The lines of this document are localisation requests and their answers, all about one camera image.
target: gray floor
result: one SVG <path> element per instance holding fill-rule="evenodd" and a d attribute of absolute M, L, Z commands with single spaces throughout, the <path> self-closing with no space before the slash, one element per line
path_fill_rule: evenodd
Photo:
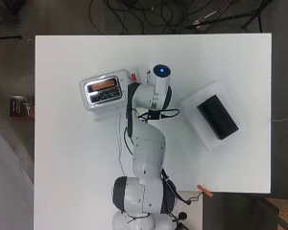
<path fill-rule="evenodd" d="M 19 148 L 19 142 L 23 143 L 33 160 L 34 122 L 12 121 L 9 118 L 9 97 L 10 95 L 33 95 L 35 92 L 35 35 L 98 34 L 88 19 L 89 2 L 90 0 L 28 0 L 19 14 L 21 19 L 19 28 L 9 25 L 0 26 L 0 35 L 22 34 L 24 36 L 22 40 L 0 41 L 0 133 L 16 149 Z M 142 2 L 145 7 L 156 1 L 143 0 Z M 188 9 L 191 12 L 206 2 L 207 0 L 196 0 Z M 241 0 L 224 13 L 224 16 L 250 11 L 259 3 L 260 0 Z M 197 17 L 215 10 L 222 12 L 226 5 L 226 0 L 214 0 L 209 7 L 195 13 L 183 24 L 189 25 Z M 105 7 L 103 1 L 95 0 L 93 2 L 92 16 L 96 26 L 104 34 L 119 35 L 121 33 L 121 25 Z M 162 23 L 158 17 L 151 15 L 150 18 L 155 24 Z M 245 20 L 239 19 L 231 24 L 242 24 Z M 264 32 L 273 34 L 273 118 L 287 118 L 288 0 L 275 0 L 263 12 L 262 21 Z M 141 34 L 139 22 L 133 20 L 131 15 L 127 15 L 126 26 L 130 34 Z M 244 31 L 227 26 L 216 25 L 209 33 L 244 33 Z M 183 27 L 180 27 L 179 30 L 182 34 L 192 34 Z M 251 33 L 258 32 L 256 20 L 249 26 L 249 31 Z M 146 24 L 145 33 L 159 35 L 162 34 L 162 29 Z M 273 123 L 272 130 L 272 194 L 270 196 L 288 199 L 288 122 Z M 245 229 L 272 229 L 271 226 L 275 227 L 276 225 L 266 221 L 265 216 L 258 213 L 252 204 L 241 196 L 217 194 L 213 199 L 204 198 L 204 229 L 237 229 L 239 226 L 244 226 Z"/>

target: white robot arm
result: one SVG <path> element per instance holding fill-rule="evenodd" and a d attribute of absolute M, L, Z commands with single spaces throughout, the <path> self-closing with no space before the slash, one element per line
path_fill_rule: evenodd
<path fill-rule="evenodd" d="M 151 214 L 167 215 L 176 205 L 172 191 L 175 186 L 169 188 L 168 183 L 172 182 L 165 183 L 161 179 L 166 147 L 164 135 L 155 126 L 143 123 L 137 117 L 138 107 L 165 109 L 171 100 L 170 69 L 157 65 L 153 71 L 156 86 L 132 83 L 128 88 L 127 132 L 133 143 L 132 169 L 136 177 L 122 176 L 114 183 L 112 200 L 121 211 L 121 216 L 115 215 L 113 219 L 115 230 L 119 229 L 117 222 L 124 215 L 136 219 L 139 224 L 145 223 L 145 228 L 141 226 L 143 230 L 156 229 L 156 221 Z M 170 224 L 164 229 L 171 229 Z"/>

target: white table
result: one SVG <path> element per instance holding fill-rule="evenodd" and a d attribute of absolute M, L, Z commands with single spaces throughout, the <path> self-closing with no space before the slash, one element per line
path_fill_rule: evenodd
<path fill-rule="evenodd" d="M 270 192 L 269 34 L 38 36 L 35 230 L 111 229 L 111 187 L 121 175 L 117 146 L 110 144 L 117 120 L 95 122 L 79 82 L 159 63 L 172 69 L 171 106 L 222 80 L 247 126 L 233 145 L 209 152 L 181 116 L 159 121 L 167 141 L 165 169 L 178 189 L 202 184 L 218 192 Z M 122 161 L 132 175 L 125 147 Z"/>

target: black box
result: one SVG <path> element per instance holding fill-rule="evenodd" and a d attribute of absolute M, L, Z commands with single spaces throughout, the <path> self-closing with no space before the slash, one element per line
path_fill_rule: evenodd
<path fill-rule="evenodd" d="M 201 103 L 198 109 L 220 140 L 224 140 L 239 129 L 216 95 Z"/>

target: cable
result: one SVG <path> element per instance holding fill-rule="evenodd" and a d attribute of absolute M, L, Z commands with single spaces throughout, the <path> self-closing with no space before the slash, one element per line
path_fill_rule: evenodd
<path fill-rule="evenodd" d="M 226 11 L 228 11 L 228 9 L 229 9 L 233 4 L 236 4 L 236 3 L 239 2 L 239 1 L 240 1 L 240 0 L 232 0 L 232 1 L 227 0 L 228 6 L 227 6 L 227 7 L 223 10 L 223 12 L 218 16 L 218 18 L 217 18 L 218 21 L 215 22 L 215 23 L 213 23 L 213 25 L 212 25 L 210 28 L 208 28 L 208 29 L 206 30 L 206 32 L 210 31 L 217 23 L 219 23 L 221 17 L 223 16 L 223 14 L 224 14 Z"/>
<path fill-rule="evenodd" d="M 128 146 L 128 144 L 127 144 L 127 141 L 126 141 L 126 133 L 127 133 L 127 128 L 125 127 L 125 131 L 124 131 L 124 142 L 125 142 L 125 145 L 126 145 L 126 147 L 127 147 L 127 150 L 129 151 L 129 153 L 130 153 L 131 155 L 133 155 L 133 153 L 132 153 L 131 149 L 129 148 L 129 146 Z"/>
<path fill-rule="evenodd" d="M 128 217 L 130 217 L 132 220 L 129 220 L 127 223 L 130 223 L 130 222 L 133 222 L 134 220 L 136 219 L 146 219 L 147 217 L 149 217 L 151 214 L 147 214 L 147 216 L 145 217 L 138 217 L 138 218 L 135 218 L 135 217 L 132 217 L 128 214 Z"/>
<path fill-rule="evenodd" d="M 118 162 L 119 165 L 121 167 L 122 173 L 125 176 L 125 172 L 124 172 L 124 168 L 123 168 L 123 164 L 121 161 L 121 156 L 122 156 L 122 141 L 121 141 L 121 113 L 120 113 L 120 109 L 118 109 L 117 112 L 118 116 L 116 117 L 116 124 L 115 124 L 115 134 L 116 134 L 116 140 L 117 140 L 117 145 L 118 145 Z"/>
<path fill-rule="evenodd" d="M 126 33 L 129 34 L 129 31 L 127 30 L 125 23 L 122 22 L 121 18 L 119 17 L 119 15 L 115 12 L 115 10 L 110 6 L 109 1 L 108 0 L 104 0 L 104 3 L 106 4 L 106 6 L 111 10 L 111 12 L 116 16 L 116 18 L 118 19 L 118 21 L 121 23 L 121 25 L 123 26 L 123 30 L 125 29 Z"/>
<path fill-rule="evenodd" d="M 189 17 L 189 16 L 191 16 L 192 14 L 197 13 L 197 12 L 200 12 L 201 10 L 205 9 L 206 7 L 208 7 L 208 6 L 210 5 L 211 2 L 212 2 L 212 0 L 209 0 L 209 1 L 208 1 L 204 6 L 202 6 L 201 8 L 199 8 L 199 9 L 197 9 L 197 10 L 195 10 L 195 11 L 192 11 L 192 12 L 190 12 L 189 14 L 187 14 L 186 16 L 184 16 L 184 17 L 180 20 L 180 22 L 177 24 L 177 26 L 176 26 L 176 28 L 175 28 L 175 32 L 177 31 L 178 26 L 179 26 L 187 17 Z"/>
<path fill-rule="evenodd" d="M 115 11 L 115 12 L 128 12 L 128 13 L 130 13 L 130 14 L 132 14 L 140 23 L 141 23 L 141 33 L 144 35 L 145 33 L 144 33 L 144 23 L 143 23 L 143 21 L 141 20 L 141 18 L 139 18 L 134 12 L 132 12 L 132 11 L 127 11 L 127 10 L 123 10 L 123 9 L 115 9 L 115 8 L 113 8 L 112 6 L 110 6 L 110 5 L 107 5 L 106 4 L 106 6 L 109 8 L 109 9 L 111 9 L 112 11 Z"/>
<path fill-rule="evenodd" d="M 89 21 L 90 23 L 93 25 L 93 27 L 95 27 L 95 29 L 99 32 L 100 35 L 103 35 L 103 33 L 97 28 L 97 26 L 94 24 L 92 17 L 91 17 L 91 8 L 92 8 L 92 4 L 93 4 L 94 0 L 91 0 L 89 3 L 89 7 L 88 7 L 88 17 L 89 17 Z"/>
<path fill-rule="evenodd" d="M 275 122 L 275 123 L 280 123 L 280 122 L 287 122 L 288 118 L 284 118 L 284 119 L 273 119 L 271 120 L 271 122 Z"/>
<path fill-rule="evenodd" d="M 188 200 L 190 201 L 199 201 L 200 196 L 203 194 L 203 192 L 200 192 L 197 196 L 195 197 L 190 197 Z"/>
<path fill-rule="evenodd" d="M 262 23 L 261 23 L 261 16 L 260 16 L 260 14 L 258 15 L 258 25 L 259 25 L 259 32 L 263 33 L 263 32 L 262 32 Z"/>
<path fill-rule="evenodd" d="M 123 7 L 122 5 L 120 4 L 120 2 L 118 0 L 115 0 L 117 2 L 117 4 L 119 5 L 120 9 L 123 10 Z M 125 25 L 126 23 L 126 15 L 125 15 L 125 12 L 123 11 L 123 14 L 124 14 L 124 21 L 123 21 L 123 24 Z M 122 27 L 122 32 L 120 35 L 124 35 L 124 30 L 125 30 L 125 26 Z"/>

